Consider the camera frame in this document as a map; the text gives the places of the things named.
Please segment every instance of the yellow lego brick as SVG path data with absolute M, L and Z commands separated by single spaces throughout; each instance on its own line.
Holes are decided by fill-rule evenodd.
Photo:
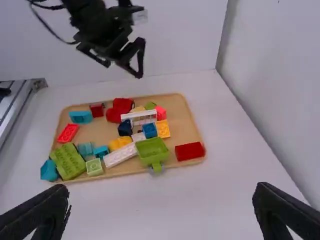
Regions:
M 155 126 L 156 126 L 156 131 L 157 131 L 158 137 L 160 137 L 162 139 L 171 137 L 171 133 L 169 130 L 169 124 L 168 124 L 167 119 L 161 120 L 161 121 L 156 121 Z
M 133 109 L 131 109 L 130 113 L 137 113 L 137 112 L 142 112 L 142 111 L 145 111 L 145 107 L 144 106 L 137 106 Z
M 142 112 L 142 111 L 145 111 L 145 107 L 144 106 L 137 106 L 133 109 L 131 109 L 130 113 L 138 113 L 138 112 Z M 132 121 L 139 121 L 139 117 L 135 117 L 132 119 Z
M 119 148 L 122 148 L 123 146 L 132 143 L 132 138 L 130 136 L 121 136 L 115 140 L 112 140 L 109 142 L 108 147 L 110 152 L 113 152 Z

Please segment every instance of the lego brick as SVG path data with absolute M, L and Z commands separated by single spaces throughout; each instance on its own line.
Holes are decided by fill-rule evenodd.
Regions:
M 64 181 L 74 179 L 86 171 L 85 160 L 71 142 L 53 150 L 49 157 L 56 164 L 56 169 Z
M 127 114 L 121 114 L 121 121 L 125 121 L 127 119 L 132 121 L 133 126 L 155 123 L 157 120 L 157 111 L 153 110 L 146 110 L 146 111 L 139 111 L 139 112 L 132 112 Z
M 89 124 L 94 119 L 91 111 L 70 111 L 69 117 L 74 124 Z
M 93 149 L 93 155 L 96 157 L 96 158 L 100 158 L 101 160 L 103 159 L 103 157 L 105 155 L 107 155 L 109 153 L 109 149 L 106 145 L 103 145 L 103 146 L 99 146 L 99 147 L 95 147 Z
M 165 120 L 161 120 L 161 121 L 156 121 L 155 126 L 156 126 L 156 131 L 157 131 L 158 137 L 160 137 L 162 139 L 171 137 L 168 120 L 165 119 Z
M 93 155 L 94 154 L 94 144 L 93 142 L 86 142 L 86 143 L 79 143 L 77 145 L 78 152 L 80 155 L 85 158 L 87 156 Z
M 109 142 L 109 151 L 113 152 L 119 148 L 122 148 L 123 146 L 132 143 L 132 138 L 130 136 L 121 136 L 115 140 L 112 140 Z
M 112 101 L 112 107 L 114 109 L 122 109 L 127 114 L 135 107 L 135 102 L 129 98 L 115 98 Z
M 130 110 L 130 113 L 138 113 L 138 112 L 143 112 L 143 111 L 145 111 L 145 110 L 146 110 L 146 109 L 145 109 L 144 106 L 137 106 L 137 107 L 131 109 L 131 110 Z M 133 119 L 133 121 L 139 121 L 139 118 L 136 117 L 136 118 Z
M 145 107 L 144 106 L 137 106 L 137 107 L 135 107 L 135 108 L 132 108 L 131 110 L 130 110 L 130 113 L 138 113 L 138 112 L 143 112 L 143 111 L 145 111 L 146 109 L 145 109 Z
M 144 108 L 146 110 L 152 110 L 155 109 L 155 107 L 157 106 L 157 104 L 155 104 L 153 101 L 148 101 L 145 105 Z
M 157 121 L 167 119 L 167 112 L 163 107 L 156 106 L 154 109 L 156 110 L 156 120 Z
M 165 166 L 162 163 L 153 163 L 151 166 L 148 167 L 148 172 L 155 176 L 163 173 L 165 171 Z
M 135 147 L 144 167 L 161 163 L 169 157 L 169 150 L 160 137 L 138 141 L 135 143 Z
M 89 177 L 99 176 L 104 174 L 100 158 L 95 158 L 85 163 L 86 173 Z
M 111 168 L 137 155 L 135 144 L 129 143 L 103 157 L 105 166 Z
M 49 182 L 54 182 L 58 179 L 58 173 L 56 169 L 56 164 L 51 159 L 44 162 L 40 169 L 40 179 L 47 180 Z
M 132 126 L 131 126 L 131 120 L 127 119 L 120 123 L 118 126 L 118 133 L 119 136 L 131 136 L 132 135 Z
M 109 108 L 105 117 L 108 122 L 120 124 L 121 123 L 121 114 L 125 114 L 126 110 L 121 108 Z
M 61 144 L 71 142 L 79 129 L 78 124 L 68 123 L 56 141 Z
M 131 136 L 132 140 L 134 143 L 139 142 L 139 141 L 143 141 L 146 140 L 146 136 L 143 132 L 138 132 L 135 133 Z
M 104 103 L 91 104 L 90 110 L 91 110 L 92 116 L 94 118 L 103 117 L 104 116 L 104 108 L 105 108 Z
M 154 123 L 147 123 L 142 125 L 142 131 L 146 139 L 154 138 L 157 136 L 157 129 Z
M 176 158 L 179 162 L 205 156 L 205 149 L 201 142 L 191 142 L 174 147 Z

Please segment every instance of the lime green lego brick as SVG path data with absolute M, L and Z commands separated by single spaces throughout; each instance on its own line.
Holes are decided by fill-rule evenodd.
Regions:
M 159 162 L 153 163 L 152 168 L 153 168 L 154 173 L 156 173 L 156 174 L 159 174 L 162 172 L 162 166 Z
M 160 137 L 138 141 L 135 147 L 144 167 L 164 162 L 169 158 L 169 150 Z
M 50 153 L 62 180 L 71 180 L 86 171 L 86 163 L 72 142 L 63 144 Z
M 157 104 L 155 104 L 154 102 L 148 101 L 148 102 L 144 105 L 144 108 L 145 108 L 145 110 L 152 110 L 152 109 L 155 109 L 156 106 L 157 106 Z
M 87 161 L 86 163 L 86 173 L 89 177 L 94 177 L 98 175 L 104 174 L 104 169 L 101 165 L 100 158 L 95 158 L 90 161 Z

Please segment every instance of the white wall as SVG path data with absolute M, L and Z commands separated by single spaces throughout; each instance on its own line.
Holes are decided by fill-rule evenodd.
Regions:
M 319 0 L 229 0 L 217 63 L 278 159 L 318 210 L 319 10 Z
M 214 69 L 227 0 L 132 0 L 148 10 L 148 23 L 134 28 L 146 38 L 145 75 Z M 107 5 L 116 5 L 107 0 Z M 66 40 L 76 29 L 66 10 L 39 10 Z M 50 85 L 71 85 L 127 78 L 117 66 L 104 68 L 56 40 L 33 16 L 26 0 L 2 0 L 0 8 L 0 81 L 45 77 Z

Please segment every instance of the white table surface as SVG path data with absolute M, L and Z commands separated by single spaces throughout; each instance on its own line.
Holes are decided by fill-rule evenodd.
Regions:
M 257 182 L 269 182 L 306 202 L 212 70 L 38 92 L 0 155 L 0 213 L 51 186 L 40 180 L 40 167 L 64 107 L 173 92 L 185 95 L 207 159 L 156 178 L 136 174 L 68 185 L 72 212 L 62 239 L 262 240 L 252 205 Z

